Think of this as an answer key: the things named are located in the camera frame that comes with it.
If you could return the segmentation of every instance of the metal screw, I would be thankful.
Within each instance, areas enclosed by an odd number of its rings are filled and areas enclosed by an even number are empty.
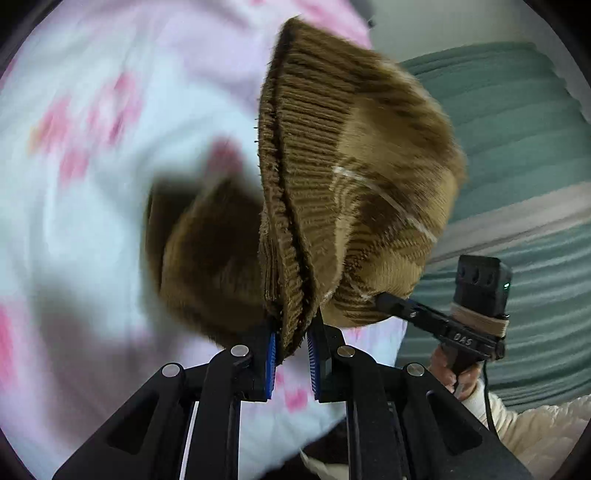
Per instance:
[[[421,364],[409,364],[407,372],[412,377],[422,377],[425,374],[425,367]]]
[[[341,345],[336,349],[336,352],[340,356],[344,356],[345,358],[351,358],[355,354],[355,348],[350,345]]]
[[[168,364],[162,367],[162,374],[169,378],[176,377],[180,371],[177,364]]]
[[[246,345],[234,345],[230,353],[234,356],[247,356],[248,347]]]

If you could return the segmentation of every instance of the white bedding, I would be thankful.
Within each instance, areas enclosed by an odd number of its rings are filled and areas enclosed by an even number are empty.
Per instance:
[[[145,201],[156,177],[207,183],[236,158],[258,188],[256,97],[295,14],[369,45],[339,0],[64,0],[2,78],[0,427],[38,480],[164,363],[218,351],[151,290]],[[404,331],[390,319],[345,338],[393,364]],[[272,400],[242,407],[240,478],[280,465],[343,413],[313,401],[300,348]]]

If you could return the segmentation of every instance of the black cable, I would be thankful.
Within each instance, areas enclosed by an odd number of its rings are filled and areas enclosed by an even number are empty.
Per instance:
[[[492,418],[491,401],[488,398],[488,375],[486,374],[486,360],[484,361],[484,366],[482,367],[482,374],[484,375],[484,408],[486,410],[486,422],[488,424],[488,429],[500,441],[499,433],[496,431],[495,421]]]

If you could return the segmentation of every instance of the green pleated fabric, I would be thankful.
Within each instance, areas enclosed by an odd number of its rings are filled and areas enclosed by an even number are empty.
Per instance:
[[[456,48],[403,64],[451,117],[469,180],[451,223],[591,179],[591,127],[546,56],[527,43]],[[493,254],[514,271],[508,357],[492,389],[517,410],[591,393],[591,226]],[[413,294],[447,311],[454,267]],[[428,363],[436,343],[409,328],[399,364]]]

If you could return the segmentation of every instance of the brown knit garment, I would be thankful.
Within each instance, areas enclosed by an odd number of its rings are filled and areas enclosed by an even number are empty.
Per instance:
[[[465,164],[415,78],[297,19],[262,88],[259,157],[263,205],[227,181],[162,220],[153,195],[146,249],[179,318],[229,346],[264,307],[281,319],[282,357],[319,307],[331,325],[360,326],[385,318],[377,293],[410,295]]]

